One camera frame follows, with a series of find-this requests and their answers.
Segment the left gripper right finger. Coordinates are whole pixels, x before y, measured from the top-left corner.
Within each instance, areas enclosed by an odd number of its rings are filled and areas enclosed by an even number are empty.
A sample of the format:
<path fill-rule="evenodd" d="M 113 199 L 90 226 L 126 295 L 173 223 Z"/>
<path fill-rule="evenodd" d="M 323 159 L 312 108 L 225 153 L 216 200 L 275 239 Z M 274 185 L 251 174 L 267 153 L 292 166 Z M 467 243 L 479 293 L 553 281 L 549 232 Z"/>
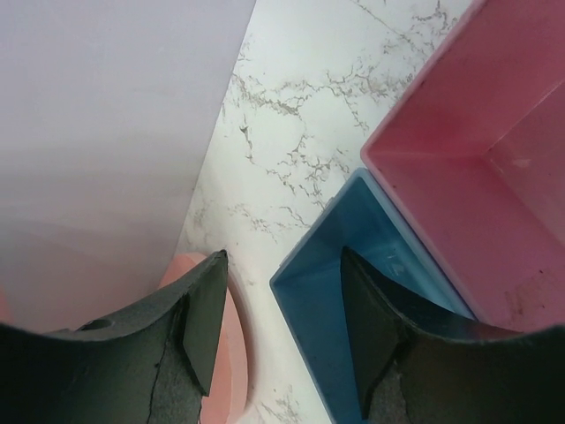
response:
<path fill-rule="evenodd" d="M 361 413 L 379 423 L 561 423 L 564 328 L 520 333 L 453 313 L 341 254 Z"/>

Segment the pink drawer bin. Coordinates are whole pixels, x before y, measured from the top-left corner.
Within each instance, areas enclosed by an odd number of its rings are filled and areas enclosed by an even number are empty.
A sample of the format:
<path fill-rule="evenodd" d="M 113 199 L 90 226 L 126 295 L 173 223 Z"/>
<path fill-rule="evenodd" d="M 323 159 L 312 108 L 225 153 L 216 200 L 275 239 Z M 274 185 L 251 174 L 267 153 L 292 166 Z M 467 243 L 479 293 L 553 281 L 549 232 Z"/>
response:
<path fill-rule="evenodd" d="M 564 321 L 564 3 L 475 1 L 361 157 L 482 322 Z"/>

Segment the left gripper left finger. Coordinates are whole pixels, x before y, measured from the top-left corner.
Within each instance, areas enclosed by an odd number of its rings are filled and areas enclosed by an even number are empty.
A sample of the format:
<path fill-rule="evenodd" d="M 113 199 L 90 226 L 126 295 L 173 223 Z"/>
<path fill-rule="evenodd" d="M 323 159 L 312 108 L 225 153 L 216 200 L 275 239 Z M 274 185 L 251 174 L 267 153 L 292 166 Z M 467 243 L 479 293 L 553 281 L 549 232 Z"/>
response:
<path fill-rule="evenodd" d="M 228 255 L 76 330 L 1 327 L 4 423 L 196 423 L 209 394 Z"/>

